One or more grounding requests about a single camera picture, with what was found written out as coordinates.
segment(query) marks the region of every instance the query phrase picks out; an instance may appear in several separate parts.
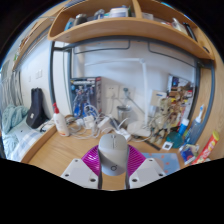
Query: white wall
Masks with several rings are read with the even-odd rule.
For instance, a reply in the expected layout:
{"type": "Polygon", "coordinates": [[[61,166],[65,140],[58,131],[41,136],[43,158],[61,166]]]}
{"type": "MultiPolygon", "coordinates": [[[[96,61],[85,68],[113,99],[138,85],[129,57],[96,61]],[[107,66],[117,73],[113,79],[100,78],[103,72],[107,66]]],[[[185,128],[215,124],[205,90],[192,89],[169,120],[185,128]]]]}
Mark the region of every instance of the white wall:
{"type": "Polygon", "coordinates": [[[25,58],[20,71],[21,91],[24,106],[31,106],[31,89],[41,88],[43,91],[43,107],[46,115],[51,118],[53,109],[51,106],[49,81],[48,81],[48,63],[49,63],[50,41],[45,38],[33,51],[25,58]],[[36,72],[42,70],[42,77],[36,79],[36,72]]]}
{"type": "MultiPolygon", "coordinates": [[[[76,52],[102,49],[102,48],[126,48],[128,46],[127,41],[122,42],[98,42],[88,44],[79,49],[76,52]]],[[[152,44],[150,49],[159,53],[165,53],[173,57],[177,57],[191,65],[194,65],[193,58],[186,56],[178,51],[172,50],[161,45],[152,44]]],[[[147,63],[147,75],[148,75],[148,107],[149,112],[152,115],[154,107],[149,105],[152,90],[158,90],[166,92],[167,82],[169,74],[174,76],[185,78],[191,82],[195,81],[195,69],[190,65],[187,65],[178,60],[154,54],[148,51],[148,45],[145,42],[131,41],[131,47],[128,50],[102,50],[93,51],[84,54],[78,54],[74,56],[74,68],[73,77],[102,77],[102,110],[104,113],[108,113],[111,106],[111,99],[106,99],[105,85],[115,84],[124,85],[129,88],[134,88],[133,100],[144,110],[144,85],[142,67],[138,62],[113,62],[107,64],[96,64],[91,66],[85,66],[85,63],[94,63],[102,60],[110,60],[116,58],[144,58],[147,63]]],[[[132,118],[134,120],[144,120],[144,116],[139,109],[129,101],[129,105],[133,108],[132,118]]],[[[121,105],[117,100],[114,102],[112,114],[117,116],[116,107],[121,105]]]]}
{"type": "MultiPolygon", "coordinates": [[[[57,42],[56,46],[63,47],[63,43],[57,42]]],[[[127,41],[111,41],[98,42],[88,44],[75,49],[76,52],[84,50],[93,50],[98,48],[126,48],[127,41]]],[[[168,54],[178,59],[184,60],[189,64],[194,65],[192,58],[172,50],[167,47],[152,44],[150,49],[163,54],[168,54]]],[[[44,93],[44,110],[50,118],[53,115],[52,102],[49,92],[49,50],[50,41],[45,38],[38,46],[26,57],[19,67],[21,74],[21,89],[24,106],[31,106],[31,89],[41,88],[44,93]],[[35,74],[38,70],[42,70],[43,76],[36,79],[35,74]]],[[[167,81],[169,74],[185,78],[194,82],[195,69],[183,62],[168,58],[166,56],[154,54],[148,51],[148,45],[145,42],[131,41],[131,47],[128,50],[102,50],[84,54],[73,55],[73,77],[102,77],[102,110],[108,113],[111,108],[111,99],[106,99],[105,85],[116,84],[118,86],[126,86],[134,89],[133,100],[144,110],[144,85],[142,76],[142,67],[138,62],[113,62],[107,64],[97,64],[85,66],[86,63],[94,63],[101,60],[117,59],[117,58],[144,58],[147,63],[148,74],[148,107],[152,115],[154,109],[149,105],[152,90],[164,91],[167,90],[167,81]]],[[[71,114],[70,103],[67,100],[68,95],[68,77],[67,77],[67,53],[64,53],[64,69],[63,70],[63,53],[54,53],[53,63],[53,79],[56,102],[60,112],[63,115],[71,114]]],[[[133,120],[144,120],[142,113],[129,101],[132,106],[133,120]]],[[[121,105],[118,100],[114,101],[112,114],[117,117],[116,107],[121,105]]]]}

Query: spray bottle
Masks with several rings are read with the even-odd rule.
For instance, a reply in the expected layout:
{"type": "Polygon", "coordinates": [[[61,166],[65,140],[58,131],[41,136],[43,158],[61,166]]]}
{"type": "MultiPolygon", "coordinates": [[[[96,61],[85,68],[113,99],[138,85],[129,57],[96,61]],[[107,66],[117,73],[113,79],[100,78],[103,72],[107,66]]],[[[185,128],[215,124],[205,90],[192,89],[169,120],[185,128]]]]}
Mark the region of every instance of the spray bottle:
{"type": "Polygon", "coordinates": [[[198,134],[198,132],[200,130],[200,126],[201,126],[201,116],[203,113],[203,109],[204,109],[204,105],[202,105],[200,107],[200,113],[199,113],[198,117],[196,117],[193,120],[191,127],[189,128],[189,130],[186,134],[184,143],[186,143],[186,144],[195,143],[194,141],[196,140],[197,134],[198,134]]]}
{"type": "Polygon", "coordinates": [[[59,112],[59,109],[57,107],[57,104],[53,104],[54,107],[54,123],[56,125],[56,128],[58,130],[58,133],[61,136],[69,136],[69,130],[66,125],[65,117],[59,112]]]}

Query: red object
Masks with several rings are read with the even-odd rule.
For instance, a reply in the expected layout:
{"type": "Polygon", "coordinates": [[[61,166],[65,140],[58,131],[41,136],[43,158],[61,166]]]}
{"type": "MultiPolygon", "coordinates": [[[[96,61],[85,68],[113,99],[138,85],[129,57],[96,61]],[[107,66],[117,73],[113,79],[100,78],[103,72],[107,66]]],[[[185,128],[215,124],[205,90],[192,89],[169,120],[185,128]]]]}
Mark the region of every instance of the red object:
{"type": "Polygon", "coordinates": [[[56,103],[53,104],[53,107],[54,107],[54,113],[55,113],[55,114],[59,114],[59,109],[58,109],[56,103]]]}
{"type": "Polygon", "coordinates": [[[193,161],[192,165],[198,164],[198,163],[203,163],[206,160],[206,158],[209,156],[211,151],[214,149],[218,140],[219,140],[219,134],[216,131],[213,131],[212,136],[208,140],[206,146],[201,151],[201,153],[198,155],[198,157],[193,161]]]}

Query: book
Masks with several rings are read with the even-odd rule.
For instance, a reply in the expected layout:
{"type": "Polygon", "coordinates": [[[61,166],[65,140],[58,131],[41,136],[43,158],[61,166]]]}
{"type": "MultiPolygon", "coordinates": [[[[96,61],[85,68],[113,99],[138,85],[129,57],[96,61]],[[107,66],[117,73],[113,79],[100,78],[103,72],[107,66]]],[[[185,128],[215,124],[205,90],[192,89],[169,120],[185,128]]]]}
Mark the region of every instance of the book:
{"type": "Polygon", "coordinates": [[[171,128],[180,126],[188,118],[194,99],[194,83],[169,75],[167,96],[171,98],[171,128]]]}

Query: electrical outlet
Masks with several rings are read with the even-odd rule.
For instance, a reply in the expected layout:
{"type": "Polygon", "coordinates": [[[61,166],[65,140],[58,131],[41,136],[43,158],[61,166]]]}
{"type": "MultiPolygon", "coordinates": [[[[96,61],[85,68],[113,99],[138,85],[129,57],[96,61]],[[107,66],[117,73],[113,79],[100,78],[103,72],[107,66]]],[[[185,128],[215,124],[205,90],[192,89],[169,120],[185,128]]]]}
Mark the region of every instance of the electrical outlet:
{"type": "Polygon", "coordinates": [[[120,86],[119,88],[119,99],[125,99],[125,94],[124,94],[124,88],[127,88],[128,89],[128,92],[129,92],[129,97],[131,99],[134,99],[134,93],[135,93],[135,88],[133,87],[127,87],[127,86],[120,86]]]}
{"type": "Polygon", "coordinates": [[[118,85],[106,85],[106,98],[111,98],[114,94],[114,98],[118,98],[118,85]]]}

